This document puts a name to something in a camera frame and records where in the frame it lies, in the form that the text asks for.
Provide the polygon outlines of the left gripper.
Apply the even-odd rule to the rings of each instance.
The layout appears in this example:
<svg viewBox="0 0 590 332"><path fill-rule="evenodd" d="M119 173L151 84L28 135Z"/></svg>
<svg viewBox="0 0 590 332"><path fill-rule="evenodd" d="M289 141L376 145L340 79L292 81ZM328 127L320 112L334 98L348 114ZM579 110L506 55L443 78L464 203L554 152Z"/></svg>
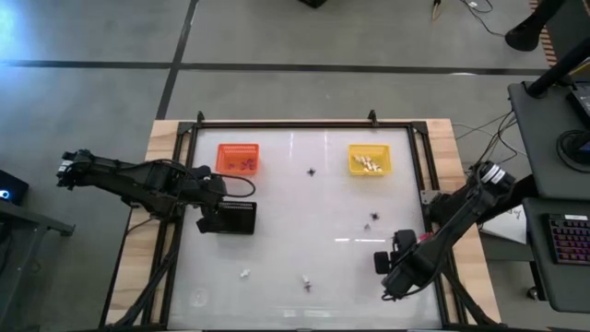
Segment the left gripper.
<svg viewBox="0 0 590 332"><path fill-rule="evenodd" d="M199 208L202 217L196 222L201 233L218 232L223 222L220 220L219 204L227 194L225 182L219 174L206 166L191 168L186 183L186 200L189 205Z"/></svg>

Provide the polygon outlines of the black plastic basket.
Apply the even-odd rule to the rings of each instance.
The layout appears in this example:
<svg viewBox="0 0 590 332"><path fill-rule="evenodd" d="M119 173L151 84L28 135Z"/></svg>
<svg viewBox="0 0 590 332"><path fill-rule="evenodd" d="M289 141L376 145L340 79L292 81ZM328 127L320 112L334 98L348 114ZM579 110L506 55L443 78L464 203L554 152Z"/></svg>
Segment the black plastic basket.
<svg viewBox="0 0 590 332"><path fill-rule="evenodd" d="M253 235L257 204L255 202L223 201L218 206L218 232Z"/></svg>

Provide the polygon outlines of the orange plastic basket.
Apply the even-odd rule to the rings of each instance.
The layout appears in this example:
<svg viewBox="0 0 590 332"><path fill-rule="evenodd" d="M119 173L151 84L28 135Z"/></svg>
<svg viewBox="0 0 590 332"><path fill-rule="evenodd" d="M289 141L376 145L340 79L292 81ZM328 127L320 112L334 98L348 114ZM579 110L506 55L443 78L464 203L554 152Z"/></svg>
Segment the orange plastic basket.
<svg viewBox="0 0 590 332"><path fill-rule="evenodd" d="M248 159L254 159L255 164L249 164ZM235 168L230 169L229 164L234 163ZM248 163L255 166L254 171L249 168L244 170L242 165ZM216 159L216 171L229 175L254 175L259 164L259 145L255 143L223 143L218 145Z"/></svg>

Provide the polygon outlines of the yellow plastic basket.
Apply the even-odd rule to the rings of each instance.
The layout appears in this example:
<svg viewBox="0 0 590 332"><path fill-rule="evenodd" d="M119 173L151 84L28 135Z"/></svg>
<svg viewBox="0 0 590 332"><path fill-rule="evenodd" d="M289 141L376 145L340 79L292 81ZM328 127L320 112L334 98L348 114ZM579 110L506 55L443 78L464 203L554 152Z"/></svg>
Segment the yellow plastic basket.
<svg viewBox="0 0 590 332"><path fill-rule="evenodd" d="M374 167L380 167L383 172L372 172L367 164L356 162L354 156L372 162ZM350 175L382 176L392 170L390 147L385 144L350 144L348 146L348 171Z"/></svg>

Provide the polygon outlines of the white paper sheet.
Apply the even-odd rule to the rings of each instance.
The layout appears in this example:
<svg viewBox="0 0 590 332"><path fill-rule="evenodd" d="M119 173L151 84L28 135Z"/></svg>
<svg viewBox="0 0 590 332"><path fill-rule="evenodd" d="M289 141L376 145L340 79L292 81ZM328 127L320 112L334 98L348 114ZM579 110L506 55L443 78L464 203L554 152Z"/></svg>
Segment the white paper sheet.
<svg viewBox="0 0 590 332"><path fill-rule="evenodd" d="M483 223L480 230L515 243L527 244L526 215L522 205Z"/></svg>

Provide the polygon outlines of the grey side desk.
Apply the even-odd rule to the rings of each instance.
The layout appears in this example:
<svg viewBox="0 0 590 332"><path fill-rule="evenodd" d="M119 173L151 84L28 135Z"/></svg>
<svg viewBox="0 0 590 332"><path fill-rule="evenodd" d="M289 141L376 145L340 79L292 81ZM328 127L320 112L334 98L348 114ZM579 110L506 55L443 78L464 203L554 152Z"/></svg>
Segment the grey side desk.
<svg viewBox="0 0 590 332"><path fill-rule="evenodd" d="M544 97L534 98L522 83L508 87L538 194L550 199L590 201L590 173L571 169L557 151L561 134L585 129L585 123L566 101L569 92L553 87Z"/></svg>
<svg viewBox="0 0 590 332"><path fill-rule="evenodd" d="M558 265L549 251L548 214L590 217L590 203L527 198L523 201L537 297L563 313L590 314L590 266Z"/></svg>

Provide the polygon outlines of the backlit black keyboard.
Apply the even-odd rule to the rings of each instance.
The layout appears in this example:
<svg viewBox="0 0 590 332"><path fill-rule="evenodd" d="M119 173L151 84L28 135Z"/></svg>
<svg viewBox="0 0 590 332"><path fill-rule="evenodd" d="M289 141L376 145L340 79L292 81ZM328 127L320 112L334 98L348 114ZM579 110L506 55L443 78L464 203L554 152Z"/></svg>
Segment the backlit black keyboard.
<svg viewBox="0 0 590 332"><path fill-rule="evenodd" d="M549 251L558 265L590 266L590 217L548 214Z"/></svg>

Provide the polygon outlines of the dark grey metal stand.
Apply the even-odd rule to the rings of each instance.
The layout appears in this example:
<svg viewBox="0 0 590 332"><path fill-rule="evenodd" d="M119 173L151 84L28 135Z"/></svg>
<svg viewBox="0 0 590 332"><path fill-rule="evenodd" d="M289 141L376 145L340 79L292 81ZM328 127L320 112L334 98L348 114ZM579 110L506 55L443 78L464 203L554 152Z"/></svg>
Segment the dark grey metal stand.
<svg viewBox="0 0 590 332"><path fill-rule="evenodd" d="M71 236L75 227L0 200L0 332L12 325L18 298L47 231Z"/></svg>

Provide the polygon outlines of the black box with blue light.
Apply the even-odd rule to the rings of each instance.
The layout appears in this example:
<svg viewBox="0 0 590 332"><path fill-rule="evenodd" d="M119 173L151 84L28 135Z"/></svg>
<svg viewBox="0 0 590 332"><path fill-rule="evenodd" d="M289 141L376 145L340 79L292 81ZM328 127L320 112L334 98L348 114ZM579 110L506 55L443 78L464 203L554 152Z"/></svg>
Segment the black box with blue light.
<svg viewBox="0 0 590 332"><path fill-rule="evenodd" d="M29 187L28 183L0 170L0 200L21 206Z"/></svg>

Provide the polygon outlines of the black round desk device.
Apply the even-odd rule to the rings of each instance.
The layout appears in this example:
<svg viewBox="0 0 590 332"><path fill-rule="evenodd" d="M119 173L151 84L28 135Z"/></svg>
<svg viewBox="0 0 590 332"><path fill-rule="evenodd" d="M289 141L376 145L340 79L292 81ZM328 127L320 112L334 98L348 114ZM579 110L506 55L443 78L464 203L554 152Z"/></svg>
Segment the black round desk device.
<svg viewBox="0 0 590 332"><path fill-rule="evenodd" d="M581 164L590 164L590 130L570 130L556 142L560 156Z"/></svg>

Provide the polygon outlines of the black laptop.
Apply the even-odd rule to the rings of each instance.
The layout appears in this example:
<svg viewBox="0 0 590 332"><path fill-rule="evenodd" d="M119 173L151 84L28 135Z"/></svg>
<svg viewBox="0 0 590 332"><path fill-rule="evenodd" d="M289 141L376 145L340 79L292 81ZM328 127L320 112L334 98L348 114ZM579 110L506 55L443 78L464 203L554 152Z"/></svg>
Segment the black laptop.
<svg viewBox="0 0 590 332"><path fill-rule="evenodd" d="M567 95L566 100L580 118L590 121L590 86L576 86Z"/></svg>

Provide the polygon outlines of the wooden slatted panel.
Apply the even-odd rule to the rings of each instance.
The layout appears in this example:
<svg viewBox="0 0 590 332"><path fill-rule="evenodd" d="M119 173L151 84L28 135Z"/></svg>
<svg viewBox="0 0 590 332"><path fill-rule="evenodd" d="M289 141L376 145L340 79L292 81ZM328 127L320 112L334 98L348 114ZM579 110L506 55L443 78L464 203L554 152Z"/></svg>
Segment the wooden slatted panel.
<svg viewBox="0 0 590 332"><path fill-rule="evenodd" d="M549 66L557 64L558 59L554 50L547 24L557 14L564 3L564 0L527 0L533 13L542 14L543 26L539 32L539 42Z"/></svg>

